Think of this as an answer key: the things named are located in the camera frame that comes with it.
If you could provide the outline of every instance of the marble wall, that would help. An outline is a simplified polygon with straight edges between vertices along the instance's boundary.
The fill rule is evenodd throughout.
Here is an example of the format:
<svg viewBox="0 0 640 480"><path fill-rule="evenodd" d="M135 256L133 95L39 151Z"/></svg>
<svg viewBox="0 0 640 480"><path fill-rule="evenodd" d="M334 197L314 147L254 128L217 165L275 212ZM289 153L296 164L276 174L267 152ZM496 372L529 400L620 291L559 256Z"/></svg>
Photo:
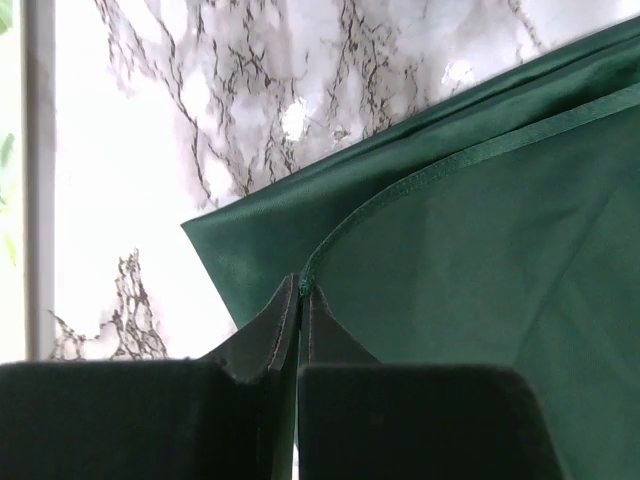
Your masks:
<svg viewBox="0 0 640 480"><path fill-rule="evenodd" d="M235 327L182 221L638 12L640 0L57 2L52 356L206 353Z"/></svg>

